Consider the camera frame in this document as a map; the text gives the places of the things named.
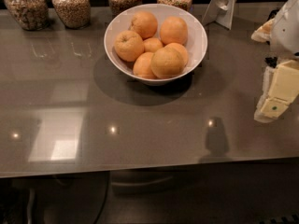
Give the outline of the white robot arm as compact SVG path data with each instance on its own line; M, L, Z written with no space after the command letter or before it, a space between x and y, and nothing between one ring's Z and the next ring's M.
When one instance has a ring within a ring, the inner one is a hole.
M288 0L277 15L251 35L258 42L269 42L278 58L263 73L263 95L254 119L269 123L278 119L299 94L299 0Z

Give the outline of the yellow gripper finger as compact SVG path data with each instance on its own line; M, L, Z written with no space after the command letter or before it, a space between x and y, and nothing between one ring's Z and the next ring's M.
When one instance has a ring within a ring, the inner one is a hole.
M278 119L299 95L299 62L283 60L263 73L263 95L256 105L254 119L269 123Z

